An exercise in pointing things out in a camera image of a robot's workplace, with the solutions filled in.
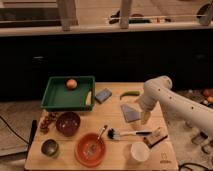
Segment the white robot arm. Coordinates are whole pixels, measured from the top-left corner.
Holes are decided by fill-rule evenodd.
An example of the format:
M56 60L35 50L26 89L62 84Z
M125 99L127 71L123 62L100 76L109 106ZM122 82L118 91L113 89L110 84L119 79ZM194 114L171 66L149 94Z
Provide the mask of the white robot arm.
M144 112L152 111L157 102L167 105L177 110L183 119L213 137L213 109L174 93L172 86L172 80L168 76L149 79L144 83L144 92L137 103Z

